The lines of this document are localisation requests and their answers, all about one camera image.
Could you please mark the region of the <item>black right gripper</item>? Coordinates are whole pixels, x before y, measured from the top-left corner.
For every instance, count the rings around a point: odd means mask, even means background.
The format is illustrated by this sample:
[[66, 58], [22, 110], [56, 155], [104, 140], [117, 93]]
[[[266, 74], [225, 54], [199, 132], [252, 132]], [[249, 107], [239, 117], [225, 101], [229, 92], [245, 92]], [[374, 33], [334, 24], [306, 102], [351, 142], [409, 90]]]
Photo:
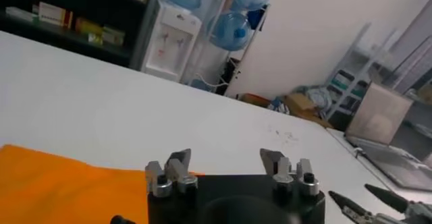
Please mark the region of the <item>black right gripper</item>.
[[371, 212], [334, 191], [328, 191], [330, 197], [339, 206], [342, 214], [349, 218], [355, 224], [431, 224], [431, 204], [424, 202], [411, 202], [398, 194], [365, 184], [365, 188], [383, 203], [398, 211], [404, 213], [405, 218], [397, 220], [384, 214], [376, 214], [374, 220]]

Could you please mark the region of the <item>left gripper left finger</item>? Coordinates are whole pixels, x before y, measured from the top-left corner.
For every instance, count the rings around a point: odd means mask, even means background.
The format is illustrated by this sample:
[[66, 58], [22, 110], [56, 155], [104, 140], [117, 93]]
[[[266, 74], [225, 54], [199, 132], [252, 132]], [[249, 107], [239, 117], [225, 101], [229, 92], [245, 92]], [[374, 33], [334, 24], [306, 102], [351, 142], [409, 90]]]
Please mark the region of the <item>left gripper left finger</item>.
[[150, 161], [145, 167], [147, 192], [156, 198], [167, 198], [174, 191], [195, 192], [198, 178], [188, 170], [191, 155], [190, 148], [173, 152], [164, 167], [158, 161]]

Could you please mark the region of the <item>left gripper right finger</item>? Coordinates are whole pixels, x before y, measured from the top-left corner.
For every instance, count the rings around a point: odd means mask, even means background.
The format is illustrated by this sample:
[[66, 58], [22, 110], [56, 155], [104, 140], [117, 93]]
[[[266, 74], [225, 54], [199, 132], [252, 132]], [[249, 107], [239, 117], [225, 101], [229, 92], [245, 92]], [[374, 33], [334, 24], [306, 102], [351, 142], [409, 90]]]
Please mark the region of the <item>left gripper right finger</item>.
[[302, 196], [317, 196], [320, 193], [319, 180], [313, 173], [311, 161], [300, 159], [296, 168], [282, 152], [261, 148], [259, 151], [265, 172], [275, 181], [277, 187], [292, 192], [298, 188]]

